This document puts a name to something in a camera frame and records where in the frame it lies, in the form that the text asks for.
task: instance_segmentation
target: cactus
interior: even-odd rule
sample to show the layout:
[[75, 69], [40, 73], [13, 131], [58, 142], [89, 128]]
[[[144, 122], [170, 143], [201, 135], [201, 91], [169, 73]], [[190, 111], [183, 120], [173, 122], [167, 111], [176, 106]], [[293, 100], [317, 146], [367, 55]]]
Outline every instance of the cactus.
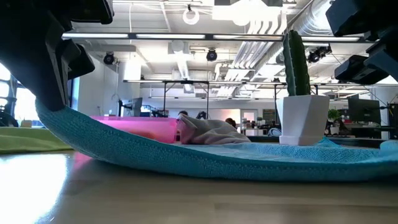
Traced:
[[289, 96], [310, 95], [310, 76], [300, 34], [294, 30], [289, 31], [284, 37], [283, 44]]

